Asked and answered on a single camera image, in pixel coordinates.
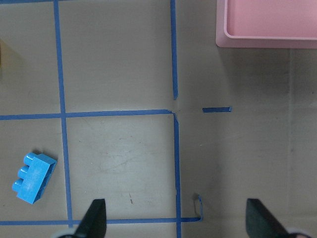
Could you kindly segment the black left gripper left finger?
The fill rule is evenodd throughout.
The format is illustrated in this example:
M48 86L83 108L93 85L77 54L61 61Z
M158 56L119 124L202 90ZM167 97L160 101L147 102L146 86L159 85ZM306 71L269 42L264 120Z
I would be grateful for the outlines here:
M104 238L106 235L105 199L94 199L77 227L75 238Z

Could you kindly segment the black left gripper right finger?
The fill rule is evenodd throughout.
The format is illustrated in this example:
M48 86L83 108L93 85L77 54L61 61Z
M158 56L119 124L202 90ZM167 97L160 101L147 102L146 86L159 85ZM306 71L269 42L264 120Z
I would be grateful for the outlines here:
M250 238L287 238L289 233L259 199L246 202L246 232Z

